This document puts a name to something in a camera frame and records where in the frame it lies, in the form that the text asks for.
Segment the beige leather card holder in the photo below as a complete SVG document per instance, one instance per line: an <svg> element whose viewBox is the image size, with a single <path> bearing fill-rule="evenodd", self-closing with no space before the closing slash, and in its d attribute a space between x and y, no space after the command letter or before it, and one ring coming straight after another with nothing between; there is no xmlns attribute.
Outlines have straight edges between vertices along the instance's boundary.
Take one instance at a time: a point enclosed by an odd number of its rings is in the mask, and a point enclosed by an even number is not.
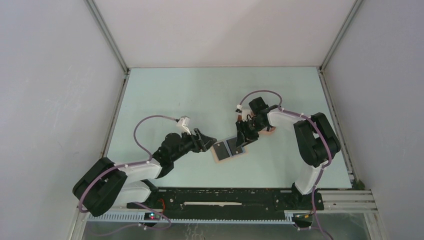
<svg viewBox="0 0 424 240"><path fill-rule="evenodd" d="M247 148L240 146L236 147L237 137L232 136L217 141L213 144L210 151L216 163L223 163L237 157L241 157L248 153Z"/></svg>

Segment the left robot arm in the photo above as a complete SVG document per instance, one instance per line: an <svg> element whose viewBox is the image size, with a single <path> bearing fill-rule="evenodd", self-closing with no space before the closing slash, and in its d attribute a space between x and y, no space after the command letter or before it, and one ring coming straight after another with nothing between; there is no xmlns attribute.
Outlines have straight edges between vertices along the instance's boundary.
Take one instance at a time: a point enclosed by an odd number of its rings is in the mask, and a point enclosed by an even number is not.
<svg viewBox="0 0 424 240"><path fill-rule="evenodd" d="M102 157L72 189L78 199L78 209L98 217L114 206L133 202L153 208L158 202L158 194L149 180L166 176L174 169L177 160L188 153L207 152L216 142L216 138L195 128L192 133L167 134L147 160L118 164Z"/></svg>

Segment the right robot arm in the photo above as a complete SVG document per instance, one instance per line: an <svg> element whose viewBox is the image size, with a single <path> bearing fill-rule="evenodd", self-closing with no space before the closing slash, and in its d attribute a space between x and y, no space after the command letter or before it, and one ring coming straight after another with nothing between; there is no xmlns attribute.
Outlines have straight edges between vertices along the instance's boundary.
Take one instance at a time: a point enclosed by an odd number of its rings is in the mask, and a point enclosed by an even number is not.
<svg viewBox="0 0 424 240"><path fill-rule="evenodd" d="M245 108L236 106L241 117L236 125L236 147L247 146L259 139L260 132L285 128L294 133L299 154L304 161L300 175L294 182L291 204L304 209L311 202L324 169L341 150L341 144L326 115L318 112L311 116L286 110L280 105L268 105L262 97L249 102Z"/></svg>

